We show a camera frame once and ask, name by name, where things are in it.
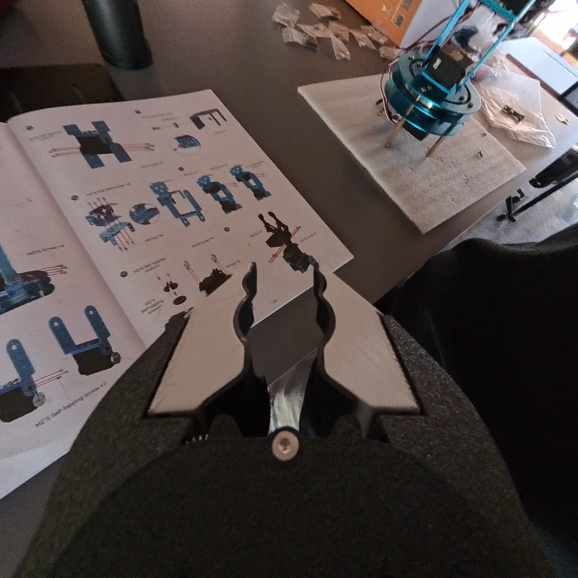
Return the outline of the black office chair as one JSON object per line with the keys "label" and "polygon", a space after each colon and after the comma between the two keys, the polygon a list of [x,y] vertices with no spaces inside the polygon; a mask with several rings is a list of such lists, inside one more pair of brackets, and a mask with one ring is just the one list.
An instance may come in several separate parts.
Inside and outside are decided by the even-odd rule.
{"label": "black office chair", "polygon": [[506,212],[498,215],[496,220],[516,222],[516,216],[537,205],[540,201],[553,195],[567,184],[577,179],[577,144],[573,145],[563,155],[533,177],[529,184],[535,189],[544,189],[537,197],[523,206],[518,207],[525,194],[519,188],[514,195],[509,196],[506,202]]}

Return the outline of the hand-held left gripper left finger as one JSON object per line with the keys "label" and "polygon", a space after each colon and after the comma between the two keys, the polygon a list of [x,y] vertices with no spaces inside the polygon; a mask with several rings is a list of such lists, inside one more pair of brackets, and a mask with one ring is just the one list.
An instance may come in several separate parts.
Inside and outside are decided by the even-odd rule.
{"label": "hand-held left gripper left finger", "polygon": [[211,404],[249,406],[258,390],[247,336],[256,292],[252,262],[188,315],[148,415],[191,415]]}

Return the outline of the printed instruction sheet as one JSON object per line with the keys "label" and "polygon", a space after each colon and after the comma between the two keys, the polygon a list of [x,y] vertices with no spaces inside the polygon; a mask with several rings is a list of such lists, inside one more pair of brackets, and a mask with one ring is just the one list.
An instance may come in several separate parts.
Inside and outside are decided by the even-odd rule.
{"label": "printed instruction sheet", "polygon": [[256,321],[353,255],[211,90],[1,121],[1,497],[249,262]]}

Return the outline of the white foam mat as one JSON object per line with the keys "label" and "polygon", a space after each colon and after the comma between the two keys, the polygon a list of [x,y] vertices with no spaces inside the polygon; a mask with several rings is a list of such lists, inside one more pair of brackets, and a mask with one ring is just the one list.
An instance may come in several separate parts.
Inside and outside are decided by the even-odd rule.
{"label": "white foam mat", "polygon": [[[421,233],[525,171],[476,120],[468,121],[429,157],[436,139],[418,141],[406,131],[385,147],[393,125],[378,116],[379,83],[378,74],[302,85],[298,92]],[[487,136],[481,137],[484,131]]]}

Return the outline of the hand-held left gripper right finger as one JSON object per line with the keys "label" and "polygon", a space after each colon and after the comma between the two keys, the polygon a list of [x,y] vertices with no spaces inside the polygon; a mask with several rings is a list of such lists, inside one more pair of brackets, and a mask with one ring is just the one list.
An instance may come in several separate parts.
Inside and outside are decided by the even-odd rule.
{"label": "hand-held left gripper right finger", "polygon": [[373,414],[421,412],[384,316],[330,269],[314,266],[324,379]]}

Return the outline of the large clear parts bag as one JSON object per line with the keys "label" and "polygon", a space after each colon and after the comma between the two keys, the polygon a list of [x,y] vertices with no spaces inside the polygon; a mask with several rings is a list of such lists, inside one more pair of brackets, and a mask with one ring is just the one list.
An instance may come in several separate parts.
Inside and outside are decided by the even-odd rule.
{"label": "large clear parts bag", "polygon": [[[481,97],[482,115],[490,126],[502,129],[515,141],[554,148],[556,140],[542,114],[541,87],[537,80],[513,75],[479,83],[476,88]],[[501,113],[504,105],[521,112],[525,119],[515,123]]]}

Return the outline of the pile of clear parts bags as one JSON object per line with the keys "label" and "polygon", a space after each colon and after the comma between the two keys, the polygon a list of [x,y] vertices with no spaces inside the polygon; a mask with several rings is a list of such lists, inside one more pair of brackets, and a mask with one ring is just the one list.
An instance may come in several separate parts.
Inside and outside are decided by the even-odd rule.
{"label": "pile of clear parts bags", "polygon": [[320,41],[327,40],[336,61],[351,60],[350,40],[359,48],[376,51],[380,58],[388,62],[401,55],[402,50],[374,25],[360,25],[357,28],[345,25],[335,6],[312,2],[308,10],[316,19],[312,24],[301,22],[301,11],[286,2],[275,7],[272,22],[279,26],[284,43],[317,52]]}

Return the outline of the large white cardboard box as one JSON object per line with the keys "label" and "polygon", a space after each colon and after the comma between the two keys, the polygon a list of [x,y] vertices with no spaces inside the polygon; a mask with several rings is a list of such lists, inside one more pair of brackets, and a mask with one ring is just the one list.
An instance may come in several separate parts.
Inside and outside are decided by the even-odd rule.
{"label": "large white cardboard box", "polygon": [[435,40],[459,1],[348,1],[370,24],[397,47],[407,48],[423,40]]}

